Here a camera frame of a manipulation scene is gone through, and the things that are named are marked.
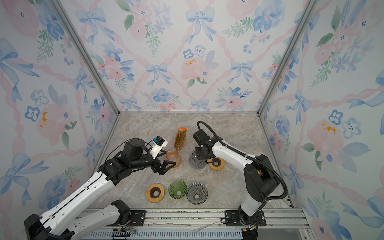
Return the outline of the wooden ring dripper holder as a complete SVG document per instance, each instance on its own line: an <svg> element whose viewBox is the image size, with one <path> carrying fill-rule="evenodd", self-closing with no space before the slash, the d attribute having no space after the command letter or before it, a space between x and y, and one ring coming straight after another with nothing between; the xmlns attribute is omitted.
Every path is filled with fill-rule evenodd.
<svg viewBox="0 0 384 240"><path fill-rule="evenodd" d="M212 158L208 162L209 167L214 171L220 171L225 167L225 161L221 158Z"/></svg>

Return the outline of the green glass dripper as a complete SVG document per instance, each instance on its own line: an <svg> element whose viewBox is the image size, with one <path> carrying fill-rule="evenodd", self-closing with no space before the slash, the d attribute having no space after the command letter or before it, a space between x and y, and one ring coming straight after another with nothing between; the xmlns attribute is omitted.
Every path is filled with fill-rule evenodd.
<svg viewBox="0 0 384 240"><path fill-rule="evenodd" d="M173 181L169 185L169 195L173 199L181 199L187 193L187 185L184 181L177 180Z"/></svg>

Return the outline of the orange coffee filter pack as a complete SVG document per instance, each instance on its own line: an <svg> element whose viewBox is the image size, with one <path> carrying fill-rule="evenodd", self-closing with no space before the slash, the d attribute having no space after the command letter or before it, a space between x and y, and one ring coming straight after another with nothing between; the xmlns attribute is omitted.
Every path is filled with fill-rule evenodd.
<svg viewBox="0 0 384 240"><path fill-rule="evenodd" d="M174 148L177 151L181 151L183 149L186 137L187 137L187 128L179 127L177 134L175 136L175 143L174 143Z"/></svg>

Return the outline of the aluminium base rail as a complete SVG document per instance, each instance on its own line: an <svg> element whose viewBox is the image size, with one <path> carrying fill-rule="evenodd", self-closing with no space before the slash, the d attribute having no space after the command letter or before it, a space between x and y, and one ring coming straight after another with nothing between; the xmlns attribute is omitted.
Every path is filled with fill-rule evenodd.
<svg viewBox="0 0 384 240"><path fill-rule="evenodd" d="M79 218L101 209L85 209ZM251 226L225 224L237 210L146 209L142 226L108 225L80 240L313 240L302 209L264 209Z"/></svg>

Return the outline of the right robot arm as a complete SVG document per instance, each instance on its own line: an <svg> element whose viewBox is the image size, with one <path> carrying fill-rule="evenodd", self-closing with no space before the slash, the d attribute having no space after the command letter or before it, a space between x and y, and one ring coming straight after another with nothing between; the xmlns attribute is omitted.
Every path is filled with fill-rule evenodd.
<svg viewBox="0 0 384 240"><path fill-rule="evenodd" d="M226 144L220 137L210 137L202 129L195 132L193 138L198 144L196 154L199 160L221 158L244 173L248 195L238 209L238 219L244 225L254 224L257 213L279 186L268 157L252 157Z"/></svg>

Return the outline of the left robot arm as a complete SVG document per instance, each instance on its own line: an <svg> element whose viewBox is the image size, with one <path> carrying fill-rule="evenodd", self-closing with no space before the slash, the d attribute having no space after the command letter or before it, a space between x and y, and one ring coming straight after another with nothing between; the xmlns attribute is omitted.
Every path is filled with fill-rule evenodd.
<svg viewBox="0 0 384 240"><path fill-rule="evenodd" d="M167 152L168 142L158 136L149 143L133 138L124 149L106 160L79 189L42 215L32 214L24 221L29 240L79 240L108 225L126 226L134 220L131 209L122 200L113 201L106 208L79 218L91 203L115 187L131 173L151 168L164 175L175 162L159 160Z"/></svg>

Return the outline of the grey glass dripper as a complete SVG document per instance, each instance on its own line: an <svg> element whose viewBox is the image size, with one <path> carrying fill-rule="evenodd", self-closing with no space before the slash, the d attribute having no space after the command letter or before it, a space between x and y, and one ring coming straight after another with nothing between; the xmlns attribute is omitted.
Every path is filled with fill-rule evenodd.
<svg viewBox="0 0 384 240"><path fill-rule="evenodd" d="M187 199L193 205L201 205L208 198L208 190L202 183L192 183L187 189Z"/></svg>

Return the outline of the grey glass carafe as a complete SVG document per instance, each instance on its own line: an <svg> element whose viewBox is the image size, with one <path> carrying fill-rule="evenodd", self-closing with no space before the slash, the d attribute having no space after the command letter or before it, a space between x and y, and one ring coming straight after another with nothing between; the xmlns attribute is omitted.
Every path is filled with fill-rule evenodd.
<svg viewBox="0 0 384 240"><path fill-rule="evenodd" d="M199 160L197 158L197 151L193 151L189 158L189 165L196 170L203 169L207 164L206 160Z"/></svg>

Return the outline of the orange glass carafe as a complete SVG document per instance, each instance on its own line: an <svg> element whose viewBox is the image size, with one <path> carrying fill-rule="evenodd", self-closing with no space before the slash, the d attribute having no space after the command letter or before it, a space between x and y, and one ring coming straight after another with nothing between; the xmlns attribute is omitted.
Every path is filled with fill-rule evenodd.
<svg viewBox="0 0 384 240"><path fill-rule="evenodd" d="M176 163L175 168L177 168L182 162L182 157L181 157L180 153L178 152L178 150L175 148L167 151L166 158L168 161Z"/></svg>

